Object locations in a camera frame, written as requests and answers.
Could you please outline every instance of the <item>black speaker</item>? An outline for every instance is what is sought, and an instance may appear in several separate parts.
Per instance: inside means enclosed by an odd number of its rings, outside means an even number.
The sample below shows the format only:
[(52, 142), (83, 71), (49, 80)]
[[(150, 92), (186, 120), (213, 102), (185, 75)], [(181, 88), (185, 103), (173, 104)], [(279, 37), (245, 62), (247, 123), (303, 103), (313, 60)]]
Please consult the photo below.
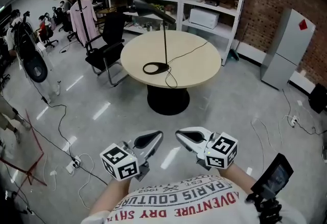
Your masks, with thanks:
[(29, 77), (37, 83), (45, 81), (48, 75), (48, 68), (41, 55), (34, 51), (29, 60), (23, 60), (24, 69)]
[(311, 94), (309, 95), (310, 107), (317, 113), (321, 113), (327, 106), (327, 89), (317, 84)]

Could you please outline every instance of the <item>marker cube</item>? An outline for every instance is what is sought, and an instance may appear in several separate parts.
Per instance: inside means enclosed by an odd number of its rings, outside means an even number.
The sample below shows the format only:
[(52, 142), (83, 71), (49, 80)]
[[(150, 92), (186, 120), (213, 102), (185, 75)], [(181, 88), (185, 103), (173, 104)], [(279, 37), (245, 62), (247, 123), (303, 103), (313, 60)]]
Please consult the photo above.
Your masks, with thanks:
[(204, 153), (205, 164), (209, 167), (226, 169), (237, 155), (238, 140), (223, 132)]
[(139, 174), (137, 158), (116, 144), (111, 144), (100, 153), (103, 166), (118, 181)]

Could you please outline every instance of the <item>beige tabletop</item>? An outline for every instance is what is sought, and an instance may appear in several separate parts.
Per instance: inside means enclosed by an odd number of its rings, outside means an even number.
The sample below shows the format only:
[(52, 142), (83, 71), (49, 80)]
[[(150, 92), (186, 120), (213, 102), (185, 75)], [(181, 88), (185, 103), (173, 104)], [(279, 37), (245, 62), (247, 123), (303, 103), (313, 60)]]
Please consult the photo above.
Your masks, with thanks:
[[(168, 62), (207, 42), (199, 36), (182, 31), (168, 30), (166, 38)], [(169, 88), (165, 83), (168, 72), (157, 75), (147, 75), (143, 72), (146, 63), (165, 62), (163, 31), (148, 32), (129, 41), (121, 53), (121, 62), (132, 78), (147, 85)], [(175, 59), (169, 66), (171, 74), (177, 81), (177, 88), (188, 88), (211, 79), (221, 66), (221, 57), (218, 50), (208, 42), (194, 52)], [(155, 70), (153, 66), (146, 69), (148, 72)], [(176, 87), (176, 82), (171, 76), (167, 78), (167, 83), (170, 87)]]

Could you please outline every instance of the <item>white microwave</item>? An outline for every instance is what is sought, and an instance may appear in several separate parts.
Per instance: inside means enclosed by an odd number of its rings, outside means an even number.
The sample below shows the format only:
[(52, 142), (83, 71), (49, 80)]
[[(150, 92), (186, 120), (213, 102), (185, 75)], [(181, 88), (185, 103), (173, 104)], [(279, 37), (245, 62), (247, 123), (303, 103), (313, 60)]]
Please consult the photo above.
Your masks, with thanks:
[(218, 24), (219, 13), (206, 9), (191, 9), (190, 22), (209, 29), (214, 29)]

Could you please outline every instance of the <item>black lamp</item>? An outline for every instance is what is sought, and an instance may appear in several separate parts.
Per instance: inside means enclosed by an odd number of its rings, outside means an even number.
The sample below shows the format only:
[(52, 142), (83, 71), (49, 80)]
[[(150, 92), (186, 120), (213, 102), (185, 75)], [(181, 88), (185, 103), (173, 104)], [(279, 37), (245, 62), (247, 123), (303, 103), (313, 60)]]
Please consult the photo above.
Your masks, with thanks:
[[(171, 16), (163, 13), (162, 11), (156, 9), (152, 5), (146, 3), (143, 0), (134, 0), (134, 4), (135, 4), (136, 12), (137, 12), (139, 17), (143, 17), (143, 16), (146, 16), (146, 15), (149, 15), (149, 14), (154, 14), (157, 17), (162, 19), (162, 22), (163, 22), (163, 38), (165, 40), (166, 62), (165, 63), (162, 63), (162, 62), (149, 62), (149, 63), (147, 63), (147, 64), (145, 64), (143, 66), (143, 71), (144, 71), (144, 73), (149, 74), (149, 75), (155, 75), (155, 74), (163, 73), (163, 72), (165, 72), (165, 71), (167, 71), (169, 69), (169, 65), (167, 64), (166, 23), (174, 24), (176, 22), (176, 20), (174, 18), (172, 18)], [(147, 67), (149, 65), (157, 66), (158, 69), (156, 71), (154, 71), (154, 72), (145, 71), (145, 67)]]

